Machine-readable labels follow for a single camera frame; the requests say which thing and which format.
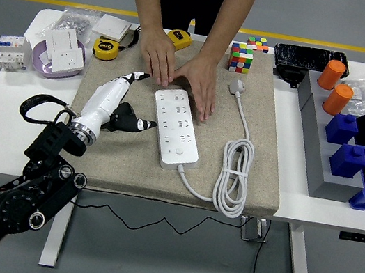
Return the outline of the person's right hand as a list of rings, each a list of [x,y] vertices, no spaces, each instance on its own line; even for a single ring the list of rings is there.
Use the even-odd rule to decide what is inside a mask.
[[[163,28],[141,27],[140,50],[146,73],[151,75],[158,85],[168,86],[174,78],[175,47]]]

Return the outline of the person's left hand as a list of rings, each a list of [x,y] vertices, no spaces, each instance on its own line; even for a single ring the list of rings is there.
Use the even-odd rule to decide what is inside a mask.
[[[184,77],[191,86],[200,121],[207,121],[215,110],[217,64],[198,55],[175,71],[174,78]]]

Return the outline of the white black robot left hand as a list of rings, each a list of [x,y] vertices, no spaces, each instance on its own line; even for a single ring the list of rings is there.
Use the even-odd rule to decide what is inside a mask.
[[[154,121],[137,118],[130,104],[123,102],[134,81],[149,77],[145,72],[132,72],[101,85],[89,98],[80,117],[73,122],[89,128],[93,133],[102,128],[110,132],[120,130],[138,133],[157,127]]]

